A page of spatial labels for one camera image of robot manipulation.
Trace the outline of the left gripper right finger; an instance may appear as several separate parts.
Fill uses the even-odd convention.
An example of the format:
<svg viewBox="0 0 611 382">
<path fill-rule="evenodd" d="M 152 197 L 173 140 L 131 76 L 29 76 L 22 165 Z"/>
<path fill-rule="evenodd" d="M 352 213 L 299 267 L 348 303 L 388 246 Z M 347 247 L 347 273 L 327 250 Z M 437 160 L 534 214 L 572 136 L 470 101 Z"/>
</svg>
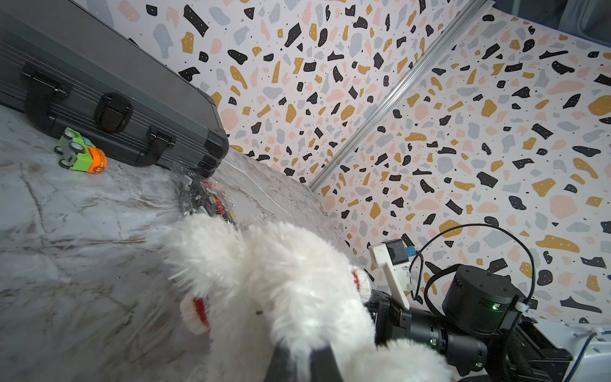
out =
<svg viewBox="0 0 611 382">
<path fill-rule="evenodd" d="M 315 350 L 310 355 L 311 382 L 342 382 L 342 376 L 337 366 L 333 349 L 327 346 Z"/>
</svg>

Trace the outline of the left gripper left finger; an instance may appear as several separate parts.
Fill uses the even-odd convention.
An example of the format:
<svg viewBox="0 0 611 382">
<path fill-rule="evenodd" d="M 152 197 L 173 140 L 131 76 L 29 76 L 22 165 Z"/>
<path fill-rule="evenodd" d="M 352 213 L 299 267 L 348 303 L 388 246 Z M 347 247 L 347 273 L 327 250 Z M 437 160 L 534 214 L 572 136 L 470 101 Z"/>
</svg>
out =
<svg viewBox="0 0 611 382">
<path fill-rule="evenodd" d="M 272 354 L 264 382 L 295 382 L 296 369 L 291 361 L 290 353 L 281 345 L 277 345 Z"/>
</svg>

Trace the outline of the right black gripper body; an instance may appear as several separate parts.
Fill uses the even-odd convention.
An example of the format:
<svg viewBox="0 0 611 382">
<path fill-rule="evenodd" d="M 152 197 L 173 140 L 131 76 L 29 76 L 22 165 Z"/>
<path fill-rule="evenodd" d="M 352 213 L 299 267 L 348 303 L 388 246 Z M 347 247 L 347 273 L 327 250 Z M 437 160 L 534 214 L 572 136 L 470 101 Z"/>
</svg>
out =
<svg viewBox="0 0 611 382">
<path fill-rule="evenodd" d="M 424 310 L 409 310 L 383 291 L 372 292 L 365 306 L 376 329 L 377 345 L 410 339 L 428 345 L 446 358 L 462 377 L 486 366 L 488 348 L 482 340 Z"/>
</svg>

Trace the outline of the white teddy bear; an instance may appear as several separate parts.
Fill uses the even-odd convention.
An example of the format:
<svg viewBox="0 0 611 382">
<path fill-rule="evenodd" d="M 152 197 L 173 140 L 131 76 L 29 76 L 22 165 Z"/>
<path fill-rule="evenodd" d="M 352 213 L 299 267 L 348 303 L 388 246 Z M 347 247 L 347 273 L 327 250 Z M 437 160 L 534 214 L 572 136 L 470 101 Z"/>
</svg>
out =
<svg viewBox="0 0 611 382">
<path fill-rule="evenodd" d="M 263 381 L 274 349 L 310 381 L 310 355 L 330 346 L 343 381 L 449 381 L 443 356 L 412 340 L 375 343 L 375 326 L 348 258 L 286 222 L 239 230 L 189 216 L 170 235 L 177 283 L 208 300 L 208 381 Z"/>
</svg>

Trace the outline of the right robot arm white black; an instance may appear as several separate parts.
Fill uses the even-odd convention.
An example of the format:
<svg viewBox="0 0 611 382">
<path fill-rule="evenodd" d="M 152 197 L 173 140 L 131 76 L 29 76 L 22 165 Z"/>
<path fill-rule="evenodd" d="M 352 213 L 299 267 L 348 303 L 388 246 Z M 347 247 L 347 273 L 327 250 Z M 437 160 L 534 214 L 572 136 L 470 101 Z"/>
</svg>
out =
<svg viewBox="0 0 611 382">
<path fill-rule="evenodd" d="M 409 339 L 443 356 L 463 381 L 608 381 L 610 330 L 539 322 L 524 314 L 526 298 L 506 278 L 456 264 L 429 279 L 452 282 L 437 310 L 404 306 L 373 291 L 366 307 L 376 343 Z"/>
</svg>

